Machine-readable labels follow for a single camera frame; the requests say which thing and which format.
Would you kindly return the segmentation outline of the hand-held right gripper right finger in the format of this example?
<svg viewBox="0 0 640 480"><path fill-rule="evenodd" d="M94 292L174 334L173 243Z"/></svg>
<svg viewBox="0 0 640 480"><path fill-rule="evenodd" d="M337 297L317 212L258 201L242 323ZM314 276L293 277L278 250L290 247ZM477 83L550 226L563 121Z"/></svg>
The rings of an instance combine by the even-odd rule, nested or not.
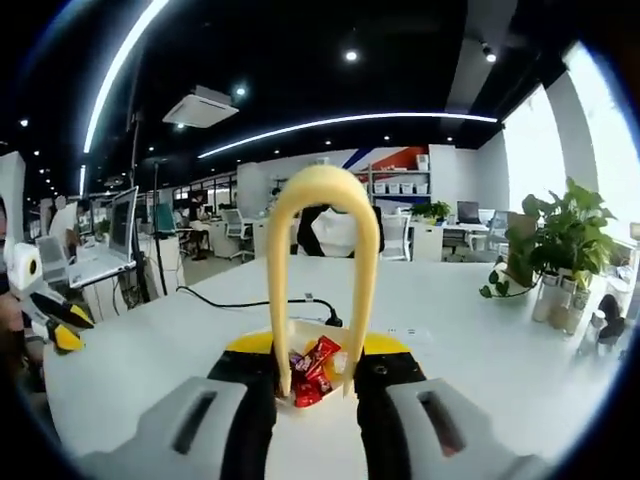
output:
<svg viewBox="0 0 640 480"><path fill-rule="evenodd" d="M371 479L543 479L549 472L539 456L498 441L482 409L427 378L389 335L366 337L354 387Z"/></svg>

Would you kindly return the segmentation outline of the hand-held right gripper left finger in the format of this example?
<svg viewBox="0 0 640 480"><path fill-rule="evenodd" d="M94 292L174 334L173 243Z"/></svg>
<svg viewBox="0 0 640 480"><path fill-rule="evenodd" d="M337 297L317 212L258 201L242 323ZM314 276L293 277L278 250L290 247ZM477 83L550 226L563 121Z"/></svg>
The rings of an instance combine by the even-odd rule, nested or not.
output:
<svg viewBox="0 0 640 480"><path fill-rule="evenodd" d="M90 479L262 479L278 379L271 336L242 336L207 376L145 411L131 439L80 457L79 467Z"/></svg>

